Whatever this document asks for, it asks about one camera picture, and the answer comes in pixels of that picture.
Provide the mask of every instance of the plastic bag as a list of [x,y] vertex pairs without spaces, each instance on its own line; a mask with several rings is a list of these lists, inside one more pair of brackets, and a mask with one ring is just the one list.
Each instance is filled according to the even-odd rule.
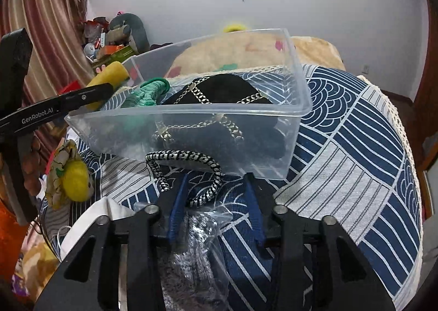
[[[137,202],[134,210],[146,205]],[[232,220],[223,204],[186,209],[172,251],[157,251],[167,311],[227,309],[229,275],[218,234]]]

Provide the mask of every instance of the clear plastic storage box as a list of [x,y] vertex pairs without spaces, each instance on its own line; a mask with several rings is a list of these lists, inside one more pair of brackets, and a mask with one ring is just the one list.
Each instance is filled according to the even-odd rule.
[[[193,150],[212,156],[224,174],[287,176],[301,117],[312,109],[287,30],[197,38],[132,56],[123,65],[136,83],[167,78],[169,94],[197,77],[231,73],[273,104],[173,104],[67,116],[69,125],[95,153],[143,161],[152,151]],[[237,138],[231,133],[235,127],[240,132]],[[202,169],[202,164],[188,162],[169,161],[168,165]]]

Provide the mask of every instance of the black and white braided rope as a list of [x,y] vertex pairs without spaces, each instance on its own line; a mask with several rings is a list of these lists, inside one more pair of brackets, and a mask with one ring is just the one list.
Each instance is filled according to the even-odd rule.
[[218,194],[220,187],[222,185],[222,172],[220,166],[216,161],[209,155],[202,153],[197,153],[189,150],[161,150],[154,151],[152,153],[146,154],[146,163],[150,166],[154,176],[157,178],[157,185],[159,186],[161,192],[170,190],[169,183],[165,178],[163,172],[161,171],[159,165],[156,161],[162,160],[186,160],[186,161],[198,161],[207,165],[213,171],[213,182],[211,186],[205,192],[199,194],[198,196],[188,200],[190,207],[199,207],[207,202],[210,202]]

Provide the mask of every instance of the yellow sponge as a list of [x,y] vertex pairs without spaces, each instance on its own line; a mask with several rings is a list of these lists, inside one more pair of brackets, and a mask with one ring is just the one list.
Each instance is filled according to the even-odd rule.
[[[128,71],[118,61],[112,62],[105,67],[102,72],[98,73],[93,80],[87,85],[87,87],[100,85],[101,83],[110,83],[116,90],[120,84],[129,78]],[[98,110],[102,105],[102,102],[94,102],[87,105],[90,110]]]

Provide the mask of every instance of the beige blanket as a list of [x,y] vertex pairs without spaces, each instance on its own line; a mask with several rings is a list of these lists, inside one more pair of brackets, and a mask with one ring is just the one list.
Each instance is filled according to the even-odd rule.
[[[284,37],[274,33],[236,32],[200,42],[175,60],[166,78],[253,67],[284,65],[288,55]],[[317,64],[345,70],[338,50],[329,42],[292,37],[301,64]]]

